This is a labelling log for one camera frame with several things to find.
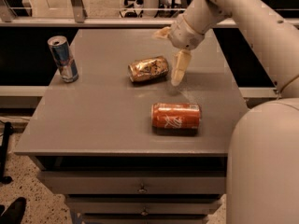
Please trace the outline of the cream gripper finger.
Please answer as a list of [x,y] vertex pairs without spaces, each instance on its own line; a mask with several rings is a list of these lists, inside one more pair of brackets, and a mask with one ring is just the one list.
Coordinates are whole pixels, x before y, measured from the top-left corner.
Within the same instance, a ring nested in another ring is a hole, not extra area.
[[156,39],[167,39],[169,36],[169,33],[171,31],[171,28],[169,26],[166,26],[162,29],[159,29],[158,31],[156,31],[152,37],[156,38]]
[[171,84],[178,86],[184,78],[185,72],[191,62],[191,52],[186,49],[181,49],[174,55],[172,64]]

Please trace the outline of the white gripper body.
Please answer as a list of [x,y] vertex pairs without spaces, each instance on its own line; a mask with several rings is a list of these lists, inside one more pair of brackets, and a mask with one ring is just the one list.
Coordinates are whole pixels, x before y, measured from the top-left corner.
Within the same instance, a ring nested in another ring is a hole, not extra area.
[[175,48],[193,50],[199,46],[205,36],[195,32],[180,14],[170,26],[168,38]]

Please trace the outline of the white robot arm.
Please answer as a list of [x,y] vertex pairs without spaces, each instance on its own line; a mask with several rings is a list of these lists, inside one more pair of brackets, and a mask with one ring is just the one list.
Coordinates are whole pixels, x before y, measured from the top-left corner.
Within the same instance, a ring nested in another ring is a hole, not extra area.
[[261,0],[192,0],[159,31],[179,52],[178,85],[190,52],[230,17],[276,85],[278,98],[253,107],[228,147],[227,224],[299,224],[299,30]]

